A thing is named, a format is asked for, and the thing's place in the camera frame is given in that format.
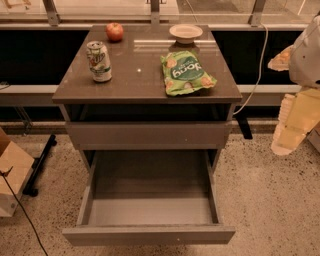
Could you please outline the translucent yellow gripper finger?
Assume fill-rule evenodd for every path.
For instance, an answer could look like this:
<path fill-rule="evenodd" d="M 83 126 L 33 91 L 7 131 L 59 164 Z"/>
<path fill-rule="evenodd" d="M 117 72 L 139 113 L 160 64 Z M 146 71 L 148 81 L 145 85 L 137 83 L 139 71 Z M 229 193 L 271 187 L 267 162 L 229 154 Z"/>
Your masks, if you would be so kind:
<path fill-rule="evenodd" d="M 272 58 L 267 67 L 274 71 L 288 71 L 293 46 L 290 45 Z"/>
<path fill-rule="evenodd" d="M 281 102 L 271 150 L 279 156 L 289 155 L 319 122 L 319 90 L 307 89 L 295 95 L 286 94 Z"/>

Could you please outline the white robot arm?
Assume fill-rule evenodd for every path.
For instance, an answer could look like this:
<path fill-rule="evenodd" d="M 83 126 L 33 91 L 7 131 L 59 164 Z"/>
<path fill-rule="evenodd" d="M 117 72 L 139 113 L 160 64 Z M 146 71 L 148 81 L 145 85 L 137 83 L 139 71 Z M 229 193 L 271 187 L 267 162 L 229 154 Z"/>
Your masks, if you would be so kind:
<path fill-rule="evenodd" d="M 289 78 L 301 90 L 286 94 L 281 102 L 271 150 L 279 156 L 297 149 L 320 122 L 320 15 L 315 16 L 294 44 L 272 59 L 275 69 L 287 61 Z"/>

